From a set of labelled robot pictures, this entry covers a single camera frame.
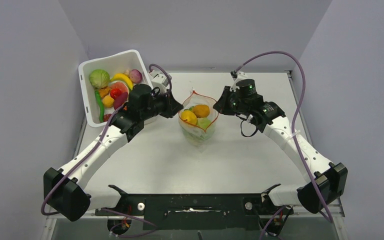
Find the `toy orange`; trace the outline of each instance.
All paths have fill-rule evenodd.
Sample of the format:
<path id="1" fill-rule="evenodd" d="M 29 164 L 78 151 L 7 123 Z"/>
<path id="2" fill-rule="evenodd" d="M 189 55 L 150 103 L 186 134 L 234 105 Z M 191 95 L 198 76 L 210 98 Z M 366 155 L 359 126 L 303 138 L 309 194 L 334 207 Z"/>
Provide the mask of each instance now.
<path id="1" fill-rule="evenodd" d="M 210 115 L 210 107 L 204 104 L 198 104 L 192 108 L 192 112 L 198 118 L 206 118 L 208 115 Z"/>

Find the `gray wall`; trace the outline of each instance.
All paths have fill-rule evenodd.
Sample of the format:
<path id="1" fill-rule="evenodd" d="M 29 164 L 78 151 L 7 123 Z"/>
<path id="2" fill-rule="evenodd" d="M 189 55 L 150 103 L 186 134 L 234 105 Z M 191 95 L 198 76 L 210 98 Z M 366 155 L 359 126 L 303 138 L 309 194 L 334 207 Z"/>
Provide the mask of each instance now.
<path id="1" fill-rule="evenodd" d="M 313 144 L 349 170 L 350 238 L 384 239 L 384 1 L 334 0 L 300 60 Z"/>
<path id="2" fill-rule="evenodd" d="M 40 238 L 43 173 L 74 152 L 86 59 L 57 0 L 0 0 L 0 240 Z"/>
<path id="3" fill-rule="evenodd" d="M 257 53 L 299 57 L 332 0 L 60 0 L 91 59 L 137 49 L 169 70 L 231 71 Z M 284 56 L 247 71 L 294 67 Z"/>

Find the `toy cabbage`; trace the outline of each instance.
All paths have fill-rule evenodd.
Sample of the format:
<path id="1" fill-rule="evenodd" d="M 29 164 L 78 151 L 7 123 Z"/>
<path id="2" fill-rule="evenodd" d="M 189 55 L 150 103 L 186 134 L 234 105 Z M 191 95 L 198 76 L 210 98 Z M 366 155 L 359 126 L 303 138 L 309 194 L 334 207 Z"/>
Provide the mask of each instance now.
<path id="1" fill-rule="evenodd" d="M 108 86 L 110 74 L 102 69 L 93 70 L 89 75 L 90 84 L 96 89 L 102 89 Z"/>

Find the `yellow lemon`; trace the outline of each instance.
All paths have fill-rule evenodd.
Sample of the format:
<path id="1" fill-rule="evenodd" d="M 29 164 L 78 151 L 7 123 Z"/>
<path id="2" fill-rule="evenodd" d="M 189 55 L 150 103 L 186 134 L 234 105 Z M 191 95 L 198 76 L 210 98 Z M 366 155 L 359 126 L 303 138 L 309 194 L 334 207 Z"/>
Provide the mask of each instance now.
<path id="1" fill-rule="evenodd" d="M 192 125 L 196 125 L 198 121 L 197 116 L 192 111 L 189 111 L 189 110 L 184 110 L 181 113 L 180 118 L 183 121 L 188 122 Z"/>
<path id="2" fill-rule="evenodd" d="M 192 112 L 198 118 L 206 118 L 210 115 L 210 108 L 207 105 L 199 104 L 192 108 Z"/>

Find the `clear plastic container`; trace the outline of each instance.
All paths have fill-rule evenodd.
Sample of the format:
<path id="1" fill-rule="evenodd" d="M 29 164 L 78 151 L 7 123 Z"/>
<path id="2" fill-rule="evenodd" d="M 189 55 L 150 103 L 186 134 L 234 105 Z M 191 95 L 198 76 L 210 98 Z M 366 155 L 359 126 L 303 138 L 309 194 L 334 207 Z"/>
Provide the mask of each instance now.
<path id="1" fill-rule="evenodd" d="M 183 110 L 178 113 L 178 122 L 186 140 L 195 147 L 204 147 L 205 142 L 208 141 L 216 131 L 216 121 L 219 117 L 219 112 L 213 109 L 216 102 L 217 101 L 214 98 L 200 95 L 194 90 L 192 91 L 192 94 L 183 102 Z M 195 107 L 196 105 L 207 105 L 209 107 L 209 115 L 207 118 L 211 123 L 205 129 L 184 121 L 181 118 L 183 111 Z"/>

